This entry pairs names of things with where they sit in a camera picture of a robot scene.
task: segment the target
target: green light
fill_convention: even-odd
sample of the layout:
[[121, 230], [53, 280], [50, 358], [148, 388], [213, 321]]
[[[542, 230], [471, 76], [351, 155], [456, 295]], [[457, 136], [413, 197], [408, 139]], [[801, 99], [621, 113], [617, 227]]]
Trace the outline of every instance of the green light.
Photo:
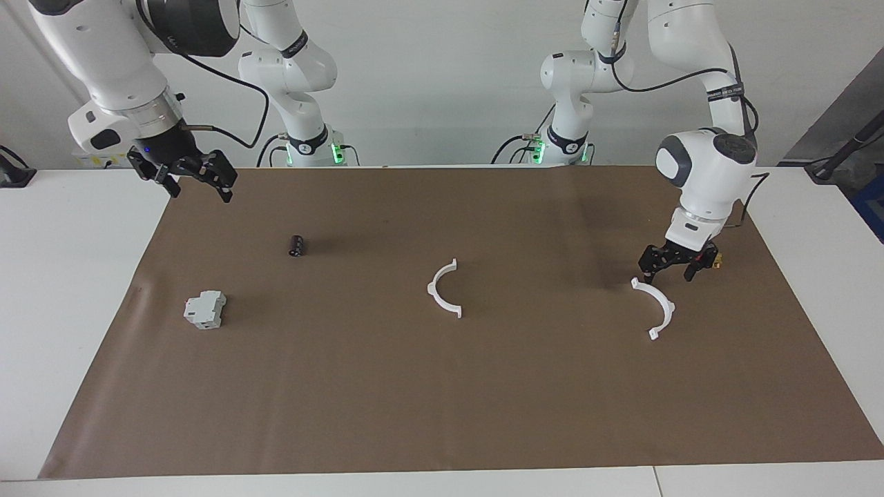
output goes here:
[[334, 154], [335, 164], [341, 164], [344, 162], [344, 154], [341, 152], [340, 146], [337, 143], [331, 144], [331, 152]]
[[542, 164], [544, 162], [544, 151], [546, 150], [546, 143], [541, 141], [537, 147], [534, 149], [537, 153], [534, 154], [534, 164]]

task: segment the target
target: brown surface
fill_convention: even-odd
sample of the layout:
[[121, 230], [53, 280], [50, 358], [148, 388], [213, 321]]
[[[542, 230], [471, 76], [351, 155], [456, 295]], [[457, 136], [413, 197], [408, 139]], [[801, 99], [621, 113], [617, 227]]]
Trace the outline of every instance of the brown surface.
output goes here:
[[[185, 182], [41, 478], [884, 458], [754, 225], [629, 280], [652, 168], [242, 171]], [[308, 255], [287, 254], [302, 234]], [[441, 294], [435, 271], [457, 257]], [[181, 316], [224, 291], [220, 330]]]

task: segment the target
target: white curved handle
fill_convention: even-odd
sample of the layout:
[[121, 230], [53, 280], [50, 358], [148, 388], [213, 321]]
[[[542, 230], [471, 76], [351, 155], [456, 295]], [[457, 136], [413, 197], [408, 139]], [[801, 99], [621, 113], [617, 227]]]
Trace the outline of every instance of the white curved handle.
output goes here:
[[433, 299], [436, 301], [437, 304], [439, 304], [439, 307], [441, 307], [444, 310], [447, 310], [448, 312], [453, 312], [453, 313], [457, 314], [457, 318], [460, 319], [461, 318], [461, 306], [446, 302], [445, 299], [443, 299], [442, 297], [439, 296], [439, 292], [436, 290], [436, 284], [438, 283], [439, 278], [442, 278], [443, 276], [445, 276], [449, 272], [455, 271], [455, 270], [457, 270], [457, 259], [452, 259], [452, 261], [449, 265], [436, 271], [436, 276], [433, 277], [433, 281], [431, 281], [430, 284], [427, 285], [427, 293], [433, 296]]
[[660, 338], [660, 332], [672, 322], [672, 313], [675, 312], [675, 304], [670, 302], [669, 299], [663, 295], [663, 292], [660, 292], [657, 288], [652, 287], [651, 285], [646, 285], [645, 283], [639, 283], [638, 278], [632, 279], [632, 287], [635, 290], [645, 292], [657, 299], [657, 302], [660, 303], [660, 307], [663, 308], [663, 324], [651, 328], [648, 332], [648, 334], [651, 335], [651, 340], [656, 340]]

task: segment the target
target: white table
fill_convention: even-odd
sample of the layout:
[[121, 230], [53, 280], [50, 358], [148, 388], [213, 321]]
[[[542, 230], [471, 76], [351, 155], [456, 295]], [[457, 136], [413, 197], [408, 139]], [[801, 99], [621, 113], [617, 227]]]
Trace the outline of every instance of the white table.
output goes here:
[[[753, 218], [884, 440], [884, 246], [834, 187], [771, 171]], [[36, 477], [166, 202], [131, 171], [0, 190], [0, 479]], [[884, 462], [0, 483], [0, 496], [203, 493], [881, 497]]]

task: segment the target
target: white plastic block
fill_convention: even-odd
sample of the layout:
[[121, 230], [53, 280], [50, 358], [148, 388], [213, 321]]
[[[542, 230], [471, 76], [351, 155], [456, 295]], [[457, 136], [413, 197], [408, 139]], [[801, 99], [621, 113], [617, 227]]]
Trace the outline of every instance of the white plastic block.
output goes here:
[[227, 304], [227, 297], [217, 290], [201, 292], [199, 297], [187, 300], [184, 318], [201, 330], [214, 330], [221, 327], [221, 310]]

